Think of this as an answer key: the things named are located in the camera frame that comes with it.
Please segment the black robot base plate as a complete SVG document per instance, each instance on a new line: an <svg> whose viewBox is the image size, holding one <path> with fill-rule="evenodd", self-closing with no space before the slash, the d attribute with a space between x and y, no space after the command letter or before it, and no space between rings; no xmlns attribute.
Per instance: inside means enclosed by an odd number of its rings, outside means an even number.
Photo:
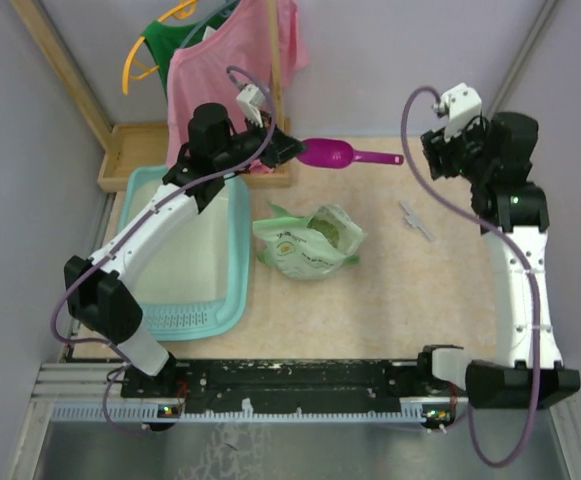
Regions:
<svg viewBox="0 0 581 480"><path fill-rule="evenodd" d="M149 377L132 367L125 399L173 398L191 414L399 413L408 398L455 400L465 392L398 360L177 360Z"/></svg>

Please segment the green cat litter bag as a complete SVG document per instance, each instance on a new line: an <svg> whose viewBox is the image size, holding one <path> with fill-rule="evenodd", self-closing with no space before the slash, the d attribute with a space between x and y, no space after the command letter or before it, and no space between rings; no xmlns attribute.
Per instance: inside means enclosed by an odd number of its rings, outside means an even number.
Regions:
<svg viewBox="0 0 581 480"><path fill-rule="evenodd" d="M273 216L252 224L265 244L257 258L295 280L319 280L359 261L357 251L367 237L339 206L326 204L306 216L295 216L271 203Z"/></svg>

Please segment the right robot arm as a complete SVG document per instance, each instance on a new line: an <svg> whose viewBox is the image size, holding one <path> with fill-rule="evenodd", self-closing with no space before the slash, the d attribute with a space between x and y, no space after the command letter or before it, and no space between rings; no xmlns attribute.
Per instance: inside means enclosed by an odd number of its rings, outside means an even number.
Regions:
<svg viewBox="0 0 581 480"><path fill-rule="evenodd" d="M476 409L547 409L579 392L551 325L545 250L550 225L544 190L530 181L538 122L525 114L473 115L456 135L431 130L421 144L433 179L462 177L491 259L497 310L492 360L438 348L416 372L418 387L440 395L451 383Z"/></svg>

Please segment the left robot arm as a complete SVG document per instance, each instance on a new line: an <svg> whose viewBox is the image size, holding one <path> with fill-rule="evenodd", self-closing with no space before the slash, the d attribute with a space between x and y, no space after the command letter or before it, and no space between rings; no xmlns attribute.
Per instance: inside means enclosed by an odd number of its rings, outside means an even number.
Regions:
<svg viewBox="0 0 581 480"><path fill-rule="evenodd" d="M159 397L177 387L175 360L145 327L131 280L171 231L210 205L226 175L245 171L255 160L274 168L306 149L272 121L245 124L245 131L236 133L223 105L197 107L188 123L187 142L148 204L106 245L88 258L74 256L64 266L67 297L62 305L138 369L144 387Z"/></svg>

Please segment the grey plastic bag clip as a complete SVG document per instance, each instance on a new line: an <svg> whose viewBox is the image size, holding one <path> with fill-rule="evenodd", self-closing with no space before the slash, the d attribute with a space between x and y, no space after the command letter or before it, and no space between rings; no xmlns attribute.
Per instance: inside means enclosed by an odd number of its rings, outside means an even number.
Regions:
<svg viewBox="0 0 581 480"><path fill-rule="evenodd" d="M436 241L434 234L424 225L420 217L406 201L400 200L399 206L403 211L404 221L408 226L414 230L420 231L429 242Z"/></svg>

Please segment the magenta litter scoop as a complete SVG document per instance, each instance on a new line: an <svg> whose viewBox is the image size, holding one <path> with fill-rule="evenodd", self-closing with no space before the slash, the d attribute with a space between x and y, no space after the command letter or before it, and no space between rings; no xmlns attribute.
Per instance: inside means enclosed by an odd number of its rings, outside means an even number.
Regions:
<svg viewBox="0 0 581 480"><path fill-rule="evenodd" d="M297 156L300 163L317 168L344 169L353 163L400 166L401 154L356 150L343 140L309 138L303 141L305 150Z"/></svg>

